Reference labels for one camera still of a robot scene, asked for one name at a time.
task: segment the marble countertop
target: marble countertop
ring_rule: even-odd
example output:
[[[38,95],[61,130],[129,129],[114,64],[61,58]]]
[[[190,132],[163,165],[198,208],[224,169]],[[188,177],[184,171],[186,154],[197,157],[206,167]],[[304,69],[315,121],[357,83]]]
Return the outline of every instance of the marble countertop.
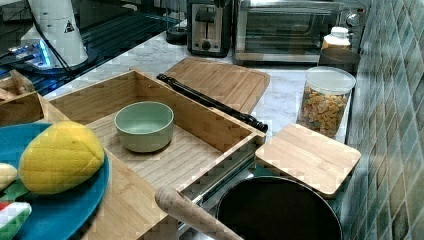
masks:
[[[186,45],[168,44],[165,40],[165,33],[162,33],[44,97],[48,100],[56,98],[65,93],[127,72],[131,67],[135,67],[140,71],[156,77],[159,73],[165,72],[180,60],[190,56],[192,55],[188,52]],[[208,59],[232,63],[231,51],[226,58]],[[271,136],[274,136],[286,125],[296,122],[305,84],[305,71],[311,66],[254,65],[246,67],[270,75],[270,84],[251,114],[259,121],[268,124],[267,139],[270,139]],[[345,124],[342,124],[337,136],[343,135],[340,132],[345,132],[344,128]]]

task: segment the jar lid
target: jar lid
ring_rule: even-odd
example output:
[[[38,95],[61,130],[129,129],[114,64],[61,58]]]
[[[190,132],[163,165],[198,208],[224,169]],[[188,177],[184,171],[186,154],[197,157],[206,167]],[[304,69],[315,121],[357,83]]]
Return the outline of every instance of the jar lid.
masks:
[[[334,67],[313,67],[306,71],[306,83],[323,94],[343,95],[355,86],[356,79],[350,73]]]
[[[331,35],[338,37],[338,38],[346,38],[347,37],[348,30],[344,27],[333,27],[331,29]]]

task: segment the cereal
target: cereal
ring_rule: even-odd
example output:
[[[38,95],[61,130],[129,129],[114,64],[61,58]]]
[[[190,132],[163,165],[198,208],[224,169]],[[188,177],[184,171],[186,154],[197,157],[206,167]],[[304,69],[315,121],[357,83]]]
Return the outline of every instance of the cereal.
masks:
[[[334,137],[343,117],[346,103],[345,95],[322,94],[306,86],[299,123],[328,137]]]

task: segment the bamboo cutting board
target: bamboo cutting board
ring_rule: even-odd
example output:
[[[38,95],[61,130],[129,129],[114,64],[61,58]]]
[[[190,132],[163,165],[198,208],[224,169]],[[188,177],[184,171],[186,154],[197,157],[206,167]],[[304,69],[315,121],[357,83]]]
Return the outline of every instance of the bamboo cutting board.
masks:
[[[253,111],[270,78],[260,71],[194,57],[164,74],[242,113]]]
[[[256,163],[277,175],[289,175],[333,198],[361,154],[354,148],[291,124],[256,151]]]

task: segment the glass jar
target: glass jar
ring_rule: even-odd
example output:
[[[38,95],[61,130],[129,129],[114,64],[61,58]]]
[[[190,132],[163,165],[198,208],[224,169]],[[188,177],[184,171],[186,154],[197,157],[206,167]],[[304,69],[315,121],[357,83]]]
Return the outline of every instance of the glass jar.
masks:
[[[166,41],[187,44],[187,1],[166,0]]]
[[[324,37],[322,48],[345,48],[350,49],[348,30],[343,27],[333,27],[331,33]]]
[[[306,72],[298,123],[333,138],[340,126],[356,79],[333,67],[313,67]]]

